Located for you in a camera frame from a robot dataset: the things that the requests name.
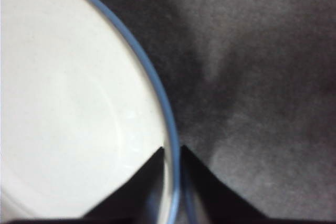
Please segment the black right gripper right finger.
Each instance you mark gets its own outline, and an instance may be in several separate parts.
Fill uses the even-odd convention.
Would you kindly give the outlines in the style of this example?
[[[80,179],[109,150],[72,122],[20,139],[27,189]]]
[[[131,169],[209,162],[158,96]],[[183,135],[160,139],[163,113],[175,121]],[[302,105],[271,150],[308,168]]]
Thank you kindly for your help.
[[[189,223],[249,223],[266,215],[221,182],[185,145],[181,147],[181,186]]]

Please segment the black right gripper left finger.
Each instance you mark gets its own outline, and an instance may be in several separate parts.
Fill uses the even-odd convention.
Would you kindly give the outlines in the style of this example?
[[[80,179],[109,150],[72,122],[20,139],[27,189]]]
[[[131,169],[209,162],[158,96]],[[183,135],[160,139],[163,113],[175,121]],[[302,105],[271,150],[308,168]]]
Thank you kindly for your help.
[[[157,151],[119,189],[90,209],[85,223],[156,223],[164,178],[164,149]]]

